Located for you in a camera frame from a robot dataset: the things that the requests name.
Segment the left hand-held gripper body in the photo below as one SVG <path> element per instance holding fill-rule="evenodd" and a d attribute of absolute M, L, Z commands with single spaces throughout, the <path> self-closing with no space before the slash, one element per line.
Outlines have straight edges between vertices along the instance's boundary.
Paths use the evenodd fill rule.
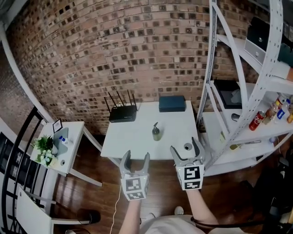
<path fill-rule="evenodd" d="M 140 170 L 131 173 L 129 170 L 121 170 L 121 185 L 123 193 L 128 201 L 146 199 L 149 188 L 148 170 Z"/>

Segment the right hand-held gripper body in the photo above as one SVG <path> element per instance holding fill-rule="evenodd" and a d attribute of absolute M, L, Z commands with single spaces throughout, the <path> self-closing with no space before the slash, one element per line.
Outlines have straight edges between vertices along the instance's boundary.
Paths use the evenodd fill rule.
<path fill-rule="evenodd" d="M 202 188 L 205 170 L 203 162 L 203 159 L 175 157 L 175 168 L 182 190 L 199 190 Z"/>

